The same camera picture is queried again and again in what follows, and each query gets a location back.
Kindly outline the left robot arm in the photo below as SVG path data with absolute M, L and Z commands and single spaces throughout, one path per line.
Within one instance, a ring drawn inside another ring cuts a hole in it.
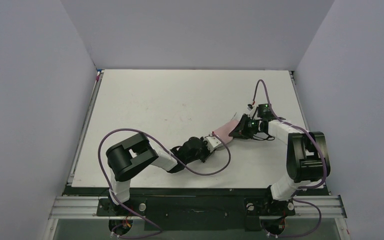
M 175 146 L 166 152 L 152 146 L 143 133 L 137 133 L 118 144 L 111 146 L 105 153 L 111 169 L 110 198 L 116 205 L 130 199 L 131 179 L 149 165 L 161 168 L 170 174 L 180 172 L 186 165 L 200 160 L 205 162 L 216 150 L 220 141 L 214 137 L 190 137 L 183 145 Z

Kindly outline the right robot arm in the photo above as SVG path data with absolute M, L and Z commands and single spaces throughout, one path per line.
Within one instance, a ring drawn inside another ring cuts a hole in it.
M 322 186 L 331 171 L 325 135 L 276 116 L 268 103 L 250 104 L 248 109 L 249 113 L 232 121 L 229 137 L 248 140 L 264 133 L 286 145 L 286 174 L 270 186 L 272 199 L 287 201 L 298 191 Z

